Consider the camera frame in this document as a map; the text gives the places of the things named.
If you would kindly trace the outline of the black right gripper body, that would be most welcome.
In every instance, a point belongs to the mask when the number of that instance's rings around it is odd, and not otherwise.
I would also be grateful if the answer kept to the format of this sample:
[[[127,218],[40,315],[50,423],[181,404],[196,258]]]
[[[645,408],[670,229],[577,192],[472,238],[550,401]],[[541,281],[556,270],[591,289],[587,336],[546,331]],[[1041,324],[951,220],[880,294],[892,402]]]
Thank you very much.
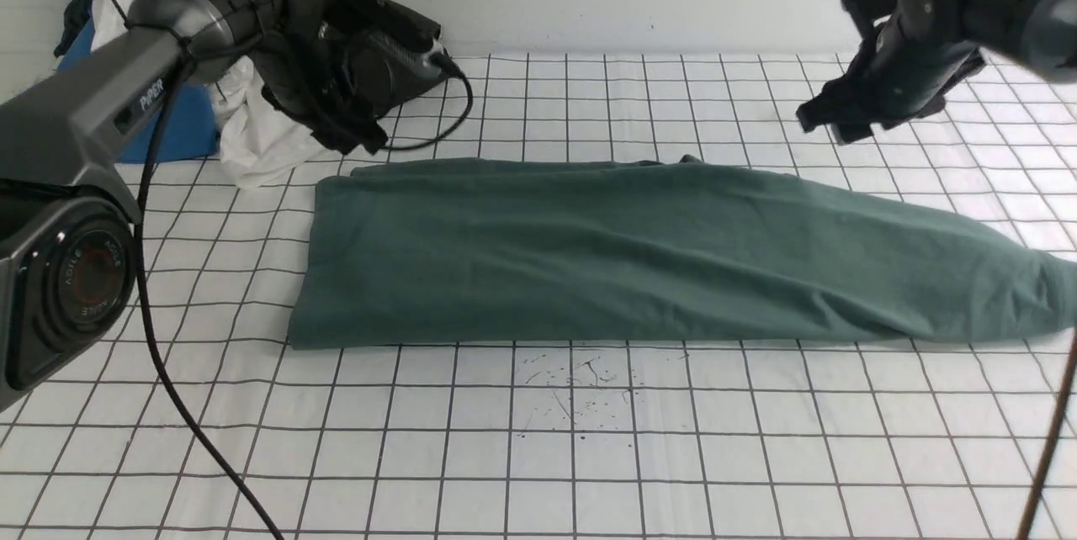
[[[875,126],[891,130],[939,114],[947,93],[984,66],[976,45],[919,41],[904,16],[893,14],[876,26],[872,40],[862,42],[845,75],[825,83],[796,115],[805,133],[826,126],[838,144],[855,144],[872,138]]]

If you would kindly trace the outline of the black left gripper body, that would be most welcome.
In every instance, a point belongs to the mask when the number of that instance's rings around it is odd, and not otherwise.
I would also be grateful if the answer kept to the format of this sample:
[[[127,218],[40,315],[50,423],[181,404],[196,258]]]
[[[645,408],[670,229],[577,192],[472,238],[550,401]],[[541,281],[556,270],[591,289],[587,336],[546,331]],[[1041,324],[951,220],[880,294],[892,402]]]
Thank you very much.
[[[345,156],[356,148],[376,154],[388,146],[382,113],[355,92],[346,65],[354,34],[370,26],[382,0],[328,0],[312,30],[286,30],[284,0],[249,0],[258,37],[249,56],[274,110],[311,131],[320,146]]]

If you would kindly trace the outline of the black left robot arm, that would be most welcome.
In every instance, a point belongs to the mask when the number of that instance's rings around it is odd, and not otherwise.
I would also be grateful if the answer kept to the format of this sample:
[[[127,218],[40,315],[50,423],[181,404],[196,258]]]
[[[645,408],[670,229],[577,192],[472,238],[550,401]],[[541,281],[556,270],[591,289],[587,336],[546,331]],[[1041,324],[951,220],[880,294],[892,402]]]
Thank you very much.
[[[104,336],[130,302],[146,206],[118,174],[128,146],[169,126],[186,85],[235,81],[238,114],[314,137],[348,92],[335,38],[380,24],[390,0],[132,0],[104,45],[3,103],[3,409]]]

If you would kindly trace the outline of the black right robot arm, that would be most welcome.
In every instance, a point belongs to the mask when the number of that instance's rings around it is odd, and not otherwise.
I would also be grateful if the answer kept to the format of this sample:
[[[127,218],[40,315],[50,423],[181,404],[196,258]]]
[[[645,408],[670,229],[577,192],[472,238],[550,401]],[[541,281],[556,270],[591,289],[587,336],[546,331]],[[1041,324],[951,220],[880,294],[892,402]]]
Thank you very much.
[[[939,114],[984,50],[1050,83],[1076,79],[1076,0],[840,0],[862,36],[847,72],[797,109],[839,144]]]

